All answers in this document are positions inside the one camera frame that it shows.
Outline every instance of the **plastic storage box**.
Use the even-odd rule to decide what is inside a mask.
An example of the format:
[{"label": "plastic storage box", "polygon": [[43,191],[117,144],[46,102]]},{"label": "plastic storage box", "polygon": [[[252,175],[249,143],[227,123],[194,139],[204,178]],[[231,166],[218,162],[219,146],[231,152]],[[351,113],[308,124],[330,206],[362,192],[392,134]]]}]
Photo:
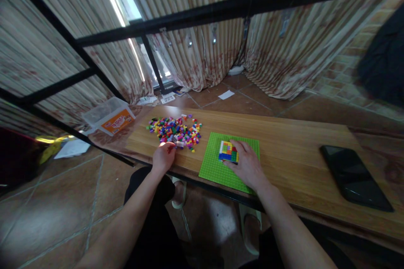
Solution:
[{"label": "plastic storage box", "polygon": [[82,117],[92,128],[99,129],[110,136],[136,119],[128,103],[117,97],[112,97],[82,114]]}]

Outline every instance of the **smartphone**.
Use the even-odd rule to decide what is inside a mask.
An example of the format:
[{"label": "smartphone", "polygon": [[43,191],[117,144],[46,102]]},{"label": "smartphone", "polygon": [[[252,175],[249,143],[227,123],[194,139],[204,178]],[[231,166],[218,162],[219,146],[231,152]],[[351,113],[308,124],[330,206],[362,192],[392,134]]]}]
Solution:
[{"label": "smartphone", "polygon": [[320,151],[346,200],[362,206],[394,212],[383,191],[354,150],[323,145]]}]

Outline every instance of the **beige curtain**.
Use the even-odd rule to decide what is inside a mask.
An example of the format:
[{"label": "beige curtain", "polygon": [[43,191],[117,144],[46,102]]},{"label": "beige curtain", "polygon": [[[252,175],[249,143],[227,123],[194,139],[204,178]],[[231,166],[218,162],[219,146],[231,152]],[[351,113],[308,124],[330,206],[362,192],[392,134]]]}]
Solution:
[{"label": "beige curtain", "polygon": [[[135,0],[135,3],[143,19],[150,20],[218,1],[221,0]],[[242,38],[242,19],[149,36],[175,81],[196,91],[223,80],[237,58]]]},{"label": "beige curtain", "polygon": [[293,99],[384,1],[332,0],[254,16],[244,60],[247,77],[271,97]]},{"label": "beige curtain", "polygon": [[[217,1],[135,0],[146,20]],[[245,52],[241,19],[218,24],[216,45],[212,25],[156,34],[151,39],[180,85],[200,91],[218,84],[233,63],[242,63],[247,77],[266,94],[292,99],[381,2],[334,0],[254,16]],[[289,23],[280,37],[285,21]]]},{"label": "beige curtain", "polygon": [[[74,37],[120,26],[109,0],[44,0]],[[47,22],[29,0],[0,0],[0,86],[18,96],[28,95],[65,79],[88,66]],[[135,41],[88,47],[94,62],[126,100],[135,103],[153,93],[143,73],[146,63]],[[74,127],[84,124],[81,113],[110,98],[112,93],[93,76],[38,104],[38,107]],[[30,131],[26,125],[36,125]],[[55,134],[37,118],[1,103],[0,126],[27,135]]]}]

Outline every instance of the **foot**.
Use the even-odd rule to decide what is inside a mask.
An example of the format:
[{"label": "foot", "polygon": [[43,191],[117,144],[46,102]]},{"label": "foot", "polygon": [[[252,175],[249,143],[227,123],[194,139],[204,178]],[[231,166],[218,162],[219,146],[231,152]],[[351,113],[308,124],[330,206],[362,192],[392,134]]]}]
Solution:
[{"label": "foot", "polygon": [[244,243],[251,250],[259,251],[260,221],[250,214],[244,219]]},{"label": "foot", "polygon": [[181,181],[176,181],[174,185],[175,185],[175,193],[173,197],[173,203],[178,206],[183,202],[184,184]]}]

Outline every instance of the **brick wall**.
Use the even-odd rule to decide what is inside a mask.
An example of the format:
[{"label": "brick wall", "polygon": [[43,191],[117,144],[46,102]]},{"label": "brick wall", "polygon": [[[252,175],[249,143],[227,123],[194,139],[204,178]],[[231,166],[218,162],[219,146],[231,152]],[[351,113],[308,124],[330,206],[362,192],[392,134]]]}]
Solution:
[{"label": "brick wall", "polygon": [[379,28],[404,0],[387,0],[359,33],[328,64],[309,85],[308,90],[352,106],[404,122],[404,109],[374,100],[361,86],[356,75],[356,65],[366,53]]}]

